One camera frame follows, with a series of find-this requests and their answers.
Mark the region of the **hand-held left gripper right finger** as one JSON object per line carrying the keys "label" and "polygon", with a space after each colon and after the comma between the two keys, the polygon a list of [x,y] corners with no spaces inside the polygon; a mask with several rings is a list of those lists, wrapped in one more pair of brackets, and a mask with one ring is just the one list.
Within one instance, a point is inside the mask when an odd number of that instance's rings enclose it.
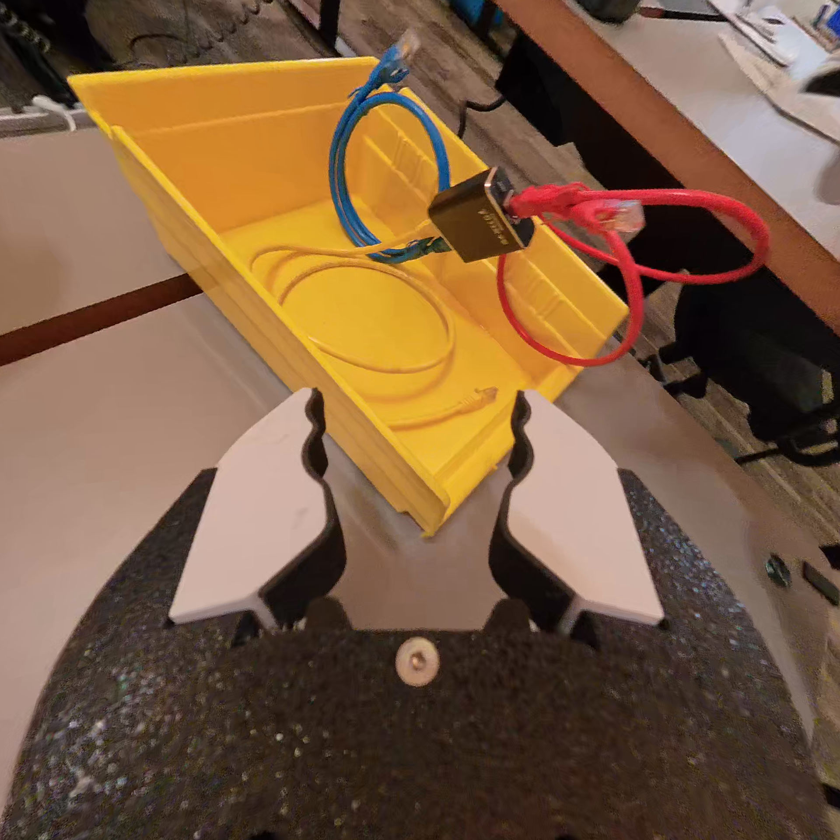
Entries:
{"label": "hand-held left gripper right finger", "polygon": [[537,391],[517,394],[511,431],[494,581],[545,633],[572,634],[584,614],[658,627],[665,611],[614,459]]}

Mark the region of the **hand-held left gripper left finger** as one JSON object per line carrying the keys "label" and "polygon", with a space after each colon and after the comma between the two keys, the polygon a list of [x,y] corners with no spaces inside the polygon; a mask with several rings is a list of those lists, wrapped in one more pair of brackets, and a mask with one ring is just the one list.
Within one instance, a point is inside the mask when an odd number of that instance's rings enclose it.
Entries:
{"label": "hand-held left gripper left finger", "polygon": [[217,464],[169,611],[174,625],[239,613],[289,628],[344,573],[323,396],[302,388]]}

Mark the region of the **black ethernet splitter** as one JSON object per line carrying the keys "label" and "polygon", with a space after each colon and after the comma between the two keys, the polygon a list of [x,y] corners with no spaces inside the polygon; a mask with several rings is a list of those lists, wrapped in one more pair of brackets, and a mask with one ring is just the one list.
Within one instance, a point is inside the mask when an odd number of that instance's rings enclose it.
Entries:
{"label": "black ethernet splitter", "polygon": [[509,213],[513,193],[508,175],[494,166],[438,193],[427,215],[464,263],[506,256],[528,247],[536,228],[530,217]]}

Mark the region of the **yellow plastic bin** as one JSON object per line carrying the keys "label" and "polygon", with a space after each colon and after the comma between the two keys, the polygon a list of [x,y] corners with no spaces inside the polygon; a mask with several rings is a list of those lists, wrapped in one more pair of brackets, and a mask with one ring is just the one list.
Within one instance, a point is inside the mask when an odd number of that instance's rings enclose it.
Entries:
{"label": "yellow plastic bin", "polygon": [[[329,189],[329,147],[376,65],[300,59],[75,75],[166,252],[384,499],[434,534],[512,445],[516,394],[579,370],[528,346],[497,259],[375,268]],[[408,281],[394,276],[394,270]]]}

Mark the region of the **grey topped wooden desk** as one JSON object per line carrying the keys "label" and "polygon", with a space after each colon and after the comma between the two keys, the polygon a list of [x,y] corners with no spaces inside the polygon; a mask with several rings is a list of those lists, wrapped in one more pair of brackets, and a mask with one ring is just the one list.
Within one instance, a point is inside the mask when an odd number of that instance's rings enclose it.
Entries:
{"label": "grey topped wooden desk", "polygon": [[779,114],[720,42],[728,28],[634,16],[619,26],[575,2],[499,5],[683,186],[750,205],[768,266],[839,326],[838,146]]}

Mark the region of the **scattered white papers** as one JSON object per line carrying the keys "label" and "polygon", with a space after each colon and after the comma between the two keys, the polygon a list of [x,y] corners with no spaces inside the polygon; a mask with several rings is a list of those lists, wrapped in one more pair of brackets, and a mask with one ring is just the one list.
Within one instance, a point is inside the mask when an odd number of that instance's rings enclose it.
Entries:
{"label": "scattered white papers", "polygon": [[788,17],[754,2],[709,1],[746,43],[733,35],[720,42],[764,99],[793,123],[839,145],[838,52],[807,45],[809,38]]}

